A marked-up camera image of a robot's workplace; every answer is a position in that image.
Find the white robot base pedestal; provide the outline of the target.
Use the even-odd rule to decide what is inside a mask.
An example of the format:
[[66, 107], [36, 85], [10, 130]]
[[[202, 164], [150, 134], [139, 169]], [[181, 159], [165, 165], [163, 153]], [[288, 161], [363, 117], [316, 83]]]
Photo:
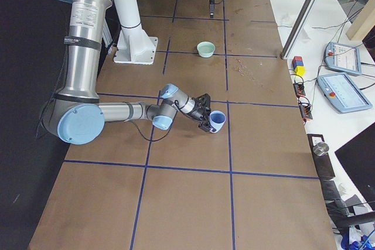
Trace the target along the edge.
[[152, 64], [158, 38], [148, 36], [143, 30], [137, 0], [114, 0], [114, 4], [121, 25], [114, 61], [122, 64]]

